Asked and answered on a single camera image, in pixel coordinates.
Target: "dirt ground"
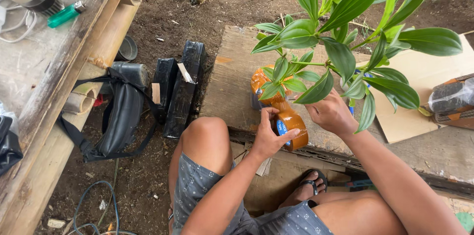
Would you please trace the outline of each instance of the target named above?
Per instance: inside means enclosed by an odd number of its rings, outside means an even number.
[[[354,21],[360,24],[365,21],[368,26],[376,27],[383,8],[384,4],[372,6]],[[438,4],[426,0],[405,22],[407,26],[417,28],[446,27],[460,34],[474,29],[473,8],[473,0],[447,0]],[[225,25],[252,26],[261,22],[273,22],[279,18],[280,13],[285,15],[300,11],[302,9],[296,0],[207,0],[204,4],[196,6],[193,6],[190,0],[143,0],[128,34],[138,45],[135,62],[146,64],[151,72],[150,76],[153,76],[156,59],[174,57],[179,60],[187,39],[205,44],[208,53],[205,63],[207,68],[214,62]],[[354,25],[349,28],[352,30],[355,27],[359,29],[358,42],[360,42],[363,40],[361,28]],[[474,35],[466,36],[472,44]],[[164,41],[158,41],[157,38],[162,38]],[[207,82],[210,72],[211,69],[205,74],[203,82]],[[198,103],[202,101],[203,94],[204,86],[201,87]],[[83,129],[86,138],[94,142],[100,137],[103,109],[104,106],[93,108]],[[142,115],[137,141],[143,140],[152,118],[148,113]],[[142,154],[119,160],[115,194],[122,230],[139,235],[168,232],[167,211],[170,199],[167,174],[175,146],[176,141],[161,137],[161,127],[158,127]],[[84,190],[98,180],[112,183],[114,169],[114,160],[84,164],[79,150],[75,148],[35,233],[60,235],[62,229],[47,227],[48,219],[70,220]],[[102,200],[107,202],[109,197],[110,191],[105,185],[93,188],[86,195],[80,208],[78,225],[97,223],[103,213],[99,210],[99,205]],[[112,207],[109,208],[101,225],[101,232],[107,230],[111,222],[115,229],[115,214]],[[87,230],[86,234],[92,234],[91,229]]]

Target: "plastic bag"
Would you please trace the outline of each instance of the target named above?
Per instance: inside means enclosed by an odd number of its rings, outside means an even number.
[[[474,77],[433,89],[428,100],[429,111],[451,114],[471,110],[474,105]]]
[[[23,158],[17,134],[18,118],[0,101],[0,176]]]

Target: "black plastic bag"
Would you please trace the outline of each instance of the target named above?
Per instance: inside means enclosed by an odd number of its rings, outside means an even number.
[[[18,136],[10,130],[13,119],[0,116],[0,176],[23,158]]]

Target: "sticker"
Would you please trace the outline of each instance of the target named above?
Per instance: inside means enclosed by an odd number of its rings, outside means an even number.
[[[285,135],[288,132],[288,129],[286,128],[285,123],[283,123],[283,121],[281,120],[276,121],[276,129],[278,130],[278,134],[280,136]]]

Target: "flip-flop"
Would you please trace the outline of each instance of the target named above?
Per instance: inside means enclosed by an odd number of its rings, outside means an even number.
[[[304,180],[310,173],[316,171],[317,172],[317,179],[315,180]],[[305,185],[305,184],[311,184],[313,186],[313,191],[314,191],[314,195],[317,195],[317,186],[316,186],[316,181],[320,178],[322,178],[323,180],[323,184],[326,186],[324,188],[324,191],[327,192],[328,191],[328,180],[326,179],[326,177],[324,176],[323,172],[317,170],[317,169],[310,169],[310,170],[307,170],[303,173],[303,180],[301,180],[301,182],[299,183],[299,186],[302,186],[302,185]]]

